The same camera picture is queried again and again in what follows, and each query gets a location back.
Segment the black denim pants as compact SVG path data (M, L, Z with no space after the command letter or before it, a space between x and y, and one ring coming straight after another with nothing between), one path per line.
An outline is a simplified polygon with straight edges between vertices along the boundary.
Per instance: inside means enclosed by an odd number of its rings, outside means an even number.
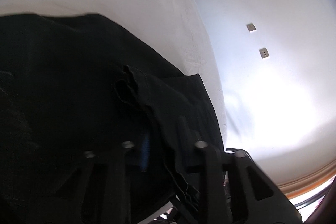
M223 148L200 75L99 14L1 17L1 223L138 223Z

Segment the lower wall socket plate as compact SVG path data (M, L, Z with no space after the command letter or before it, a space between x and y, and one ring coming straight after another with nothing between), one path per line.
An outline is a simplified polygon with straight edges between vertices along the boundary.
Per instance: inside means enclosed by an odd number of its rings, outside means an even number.
M269 57L269 52L266 48L262 48L259 50L261 58L264 59L266 57Z

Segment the wall socket plate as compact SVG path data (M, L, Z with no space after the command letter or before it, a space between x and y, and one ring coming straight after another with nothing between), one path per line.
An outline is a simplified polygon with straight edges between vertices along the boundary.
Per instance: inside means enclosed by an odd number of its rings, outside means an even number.
M246 27L247 27L249 32L255 32L256 31L256 27L253 23L247 24Z
M261 58L264 59L266 57L269 57L269 52L266 48L262 48L259 50Z

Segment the upper wall socket plate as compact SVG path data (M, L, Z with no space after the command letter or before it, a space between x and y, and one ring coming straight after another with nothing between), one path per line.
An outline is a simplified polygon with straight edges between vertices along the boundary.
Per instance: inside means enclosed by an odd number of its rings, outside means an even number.
M253 23L247 24L246 27L247 27L249 32L255 32L256 31L256 27Z

